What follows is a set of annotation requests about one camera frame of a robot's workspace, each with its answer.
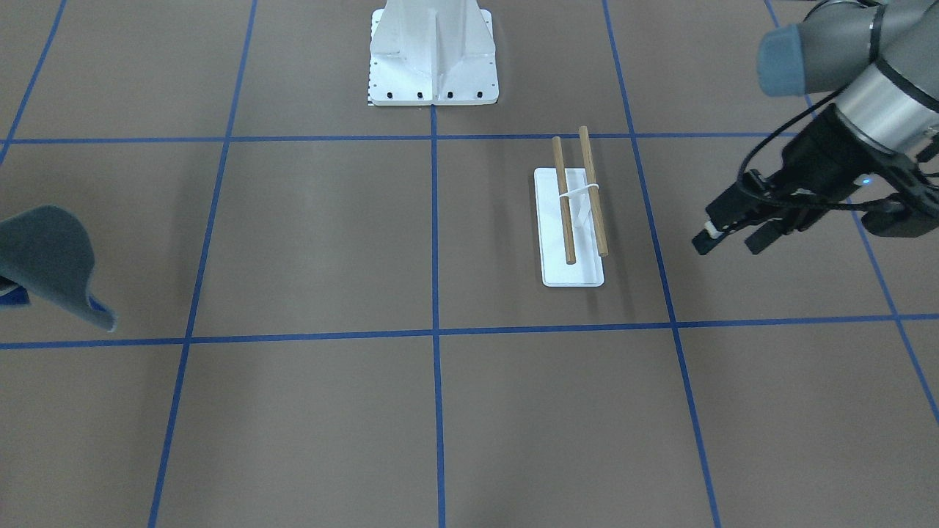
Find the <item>black cable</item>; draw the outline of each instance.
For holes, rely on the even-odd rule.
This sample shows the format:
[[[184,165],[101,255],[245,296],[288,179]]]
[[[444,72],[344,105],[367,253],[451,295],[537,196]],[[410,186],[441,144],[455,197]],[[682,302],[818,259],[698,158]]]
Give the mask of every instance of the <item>black cable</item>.
[[[746,196],[750,198],[753,198],[754,200],[758,200],[760,202],[763,202],[766,205],[781,208],[781,209],[857,210],[857,211],[862,211],[862,212],[868,212],[872,210],[883,211],[885,209],[892,209],[892,207],[890,207],[890,205],[892,205],[892,202],[886,198],[881,198],[879,200],[872,200],[870,202],[864,202],[861,204],[838,204],[834,202],[810,203],[810,202],[777,200],[775,198],[767,198],[766,196],[753,193],[744,184],[744,174],[747,173],[747,166],[750,165],[750,162],[753,160],[753,157],[756,156],[757,153],[760,152],[760,150],[762,150],[763,147],[766,147],[766,145],[768,145],[769,142],[779,137],[779,135],[783,133],[786,129],[790,128],[792,125],[799,122],[801,119],[805,118],[812,112],[815,112],[816,110],[824,106],[829,101],[836,98],[843,90],[844,88],[835,90],[834,92],[825,96],[821,101],[818,101],[815,104],[811,105],[807,110],[799,113],[798,116],[795,116],[792,119],[786,121],[781,127],[775,129],[772,133],[770,133],[768,136],[763,138],[763,140],[759,144],[757,144],[756,147],[750,150],[750,152],[744,158],[743,162],[740,163],[740,168],[737,170],[737,181],[736,181],[737,189],[741,193],[745,194]]]

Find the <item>gray fabric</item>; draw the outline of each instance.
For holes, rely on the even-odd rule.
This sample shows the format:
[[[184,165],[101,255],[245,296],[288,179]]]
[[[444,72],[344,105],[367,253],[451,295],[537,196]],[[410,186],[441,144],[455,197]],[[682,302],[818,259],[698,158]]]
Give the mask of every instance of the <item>gray fabric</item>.
[[[95,256],[85,228],[55,206],[0,222],[0,276],[112,332],[115,315],[88,294]]]

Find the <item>wooden chopstick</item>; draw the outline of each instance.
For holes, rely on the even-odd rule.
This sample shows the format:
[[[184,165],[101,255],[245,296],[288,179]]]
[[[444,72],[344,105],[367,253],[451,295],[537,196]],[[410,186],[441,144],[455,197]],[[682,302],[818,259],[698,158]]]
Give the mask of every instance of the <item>wooden chopstick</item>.
[[[590,133],[587,127],[580,127],[580,149],[584,155],[584,168],[587,170],[587,185],[596,183],[596,170],[593,168],[593,150],[590,147]],[[590,211],[593,215],[593,232],[596,235],[596,249],[600,256],[609,255],[607,245],[607,227],[603,222],[603,210],[600,209],[600,191],[596,187],[591,187],[588,191],[590,195]]]
[[[567,194],[567,175],[564,172],[564,155],[561,152],[561,138],[551,138],[554,148],[554,168],[558,173],[558,194]],[[577,264],[577,254],[574,252],[574,226],[571,222],[571,198],[561,196],[561,226],[564,230],[564,257],[568,264]]]

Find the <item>white mounting plate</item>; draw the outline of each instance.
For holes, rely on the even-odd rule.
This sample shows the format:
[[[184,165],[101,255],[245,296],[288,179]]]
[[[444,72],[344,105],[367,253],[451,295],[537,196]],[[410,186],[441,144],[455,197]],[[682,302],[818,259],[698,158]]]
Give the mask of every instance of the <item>white mounting plate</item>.
[[[587,186],[587,171],[565,169],[567,188]],[[603,259],[596,247],[590,197],[587,193],[571,196],[571,219],[574,226],[576,264],[567,264],[561,226],[561,199],[554,167],[534,171],[535,209],[538,213],[538,245],[541,250],[541,280],[548,287],[598,287],[603,285]]]
[[[385,9],[372,13],[372,37]],[[480,9],[492,36],[492,13]],[[437,106],[493,104],[499,99],[496,57],[467,56],[446,72],[440,92],[433,94],[430,75],[409,69],[401,59],[372,55],[368,71],[368,103],[375,106]]]

